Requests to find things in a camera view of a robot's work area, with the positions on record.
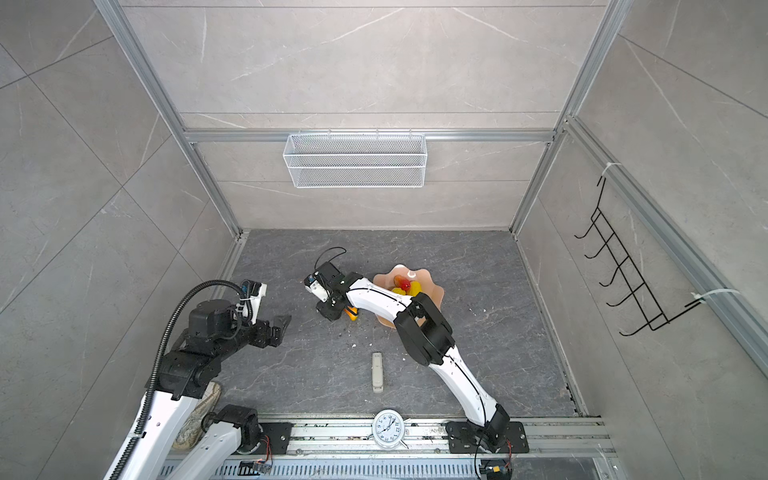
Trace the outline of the orange yellow fake mango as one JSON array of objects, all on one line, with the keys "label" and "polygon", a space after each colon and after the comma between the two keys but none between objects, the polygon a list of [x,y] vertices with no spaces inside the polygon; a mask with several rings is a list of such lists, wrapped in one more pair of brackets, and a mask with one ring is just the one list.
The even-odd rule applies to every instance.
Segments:
[{"label": "orange yellow fake mango", "polygon": [[359,317],[358,310],[354,307],[346,307],[345,313],[347,314],[347,316],[351,321],[356,321]]}]

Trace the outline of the red orange fake mango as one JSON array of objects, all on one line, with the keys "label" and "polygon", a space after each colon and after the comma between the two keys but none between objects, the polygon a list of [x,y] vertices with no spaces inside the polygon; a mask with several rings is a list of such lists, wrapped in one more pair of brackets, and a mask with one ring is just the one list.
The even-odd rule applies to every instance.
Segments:
[{"label": "red orange fake mango", "polygon": [[411,281],[403,275],[395,275],[393,277],[394,286],[404,292],[408,292],[411,289]]}]

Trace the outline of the long yellow fake fruit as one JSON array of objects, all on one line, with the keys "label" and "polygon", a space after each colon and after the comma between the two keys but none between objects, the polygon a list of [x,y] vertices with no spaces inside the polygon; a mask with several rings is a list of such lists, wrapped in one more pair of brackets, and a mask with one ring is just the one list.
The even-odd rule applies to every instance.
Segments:
[{"label": "long yellow fake fruit", "polygon": [[417,296],[422,292],[422,286],[418,281],[412,281],[407,292],[409,296]]}]

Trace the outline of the pink scalloped fruit bowl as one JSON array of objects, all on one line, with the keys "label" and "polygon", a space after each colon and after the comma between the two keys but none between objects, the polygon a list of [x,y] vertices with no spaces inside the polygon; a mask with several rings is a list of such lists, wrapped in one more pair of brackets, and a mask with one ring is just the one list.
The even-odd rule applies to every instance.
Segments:
[{"label": "pink scalloped fruit bowl", "polygon": [[[423,293],[432,300],[438,310],[442,309],[441,304],[445,291],[441,286],[435,284],[427,269],[412,270],[403,264],[398,264],[387,273],[376,274],[372,282],[389,292],[393,289],[403,290],[403,293],[397,290],[396,294],[398,295],[412,297]],[[404,307],[398,302],[385,300],[379,294],[375,294],[375,297],[383,300],[387,309],[385,312],[384,309],[378,307],[374,311],[374,315],[382,325],[394,329],[395,317]]]}]

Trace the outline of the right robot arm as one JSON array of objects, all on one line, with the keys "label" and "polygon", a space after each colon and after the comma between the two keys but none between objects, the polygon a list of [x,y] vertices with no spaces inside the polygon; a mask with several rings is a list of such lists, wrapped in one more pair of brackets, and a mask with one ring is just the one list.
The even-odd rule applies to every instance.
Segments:
[{"label": "right robot arm", "polygon": [[408,355],[436,372],[459,401],[466,417],[461,426],[470,440],[488,452],[501,449],[510,416],[472,374],[452,327],[427,294],[395,293],[358,273],[344,274],[330,261],[309,274],[304,286],[318,299],[316,310],[330,321],[345,311],[366,310],[391,322]]}]

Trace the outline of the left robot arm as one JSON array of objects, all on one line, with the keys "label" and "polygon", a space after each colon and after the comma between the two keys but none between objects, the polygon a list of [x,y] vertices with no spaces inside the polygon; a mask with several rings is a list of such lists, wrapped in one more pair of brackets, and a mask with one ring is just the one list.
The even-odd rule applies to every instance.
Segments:
[{"label": "left robot arm", "polygon": [[[216,279],[182,298],[163,332],[132,429],[106,478],[157,478],[223,362],[247,346],[281,344],[289,317],[257,317],[266,290],[266,284],[251,280],[237,284]],[[262,425],[255,409],[235,405],[206,412],[197,423],[200,440],[171,471],[172,479],[209,479],[234,454],[259,454],[240,470],[267,473],[275,454],[286,452],[292,429],[289,423]]]}]

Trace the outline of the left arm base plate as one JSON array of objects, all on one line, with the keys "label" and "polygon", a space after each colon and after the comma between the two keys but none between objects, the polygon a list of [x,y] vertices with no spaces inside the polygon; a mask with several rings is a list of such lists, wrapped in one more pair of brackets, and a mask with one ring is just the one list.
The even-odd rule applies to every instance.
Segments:
[{"label": "left arm base plate", "polygon": [[272,455],[286,455],[293,426],[294,424],[290,422],[261,423],[261,436],[252,455],[264,457],[267,453],[267,447],[270,447]]}]

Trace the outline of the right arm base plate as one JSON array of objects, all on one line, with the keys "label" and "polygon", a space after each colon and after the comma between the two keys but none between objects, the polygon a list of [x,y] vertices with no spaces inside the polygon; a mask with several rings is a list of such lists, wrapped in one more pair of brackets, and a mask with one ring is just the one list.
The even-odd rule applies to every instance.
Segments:
[{"label": "right arm base plate", "polygon": [[449,451],[453,454],[530,452],[527,434],[521,422],[508,422],[502,432],[460,421],[447,422],[444,427],[448,436]]}]

